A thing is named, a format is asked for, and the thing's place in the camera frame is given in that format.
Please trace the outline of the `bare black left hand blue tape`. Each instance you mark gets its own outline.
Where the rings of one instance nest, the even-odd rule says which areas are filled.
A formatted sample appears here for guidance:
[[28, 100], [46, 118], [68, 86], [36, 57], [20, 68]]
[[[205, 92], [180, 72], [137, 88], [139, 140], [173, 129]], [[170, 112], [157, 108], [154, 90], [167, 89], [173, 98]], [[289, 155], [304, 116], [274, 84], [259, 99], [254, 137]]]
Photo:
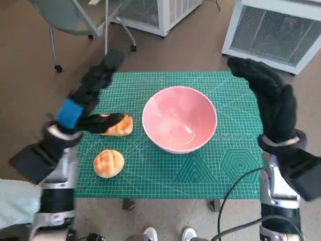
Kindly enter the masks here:
[[82, 77], [80, 87], [69, 93], [56, 115], [60, 131], [67, 134], [81, 131], [102, 134], [125, 118], [122, 112], [107, 116], [92, 114], [99, 104], [100, 91], [112, 83], [113, 75], [123, 60], [124, 54], [112, 49], [99, 64], [90, 67]]

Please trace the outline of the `black knitted gloved right hand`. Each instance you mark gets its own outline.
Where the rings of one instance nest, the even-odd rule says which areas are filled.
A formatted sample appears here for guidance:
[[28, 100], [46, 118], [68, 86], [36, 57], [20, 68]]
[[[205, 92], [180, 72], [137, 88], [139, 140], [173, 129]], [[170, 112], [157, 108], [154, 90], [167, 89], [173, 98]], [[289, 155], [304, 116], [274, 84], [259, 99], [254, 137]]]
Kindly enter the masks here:
[[276, 144], [295, 138], [297, 103], [293, 87], [262, 62], [229, 57], [227, 65], [233, 76], [248, 81], [255, 94], [263, 134]]

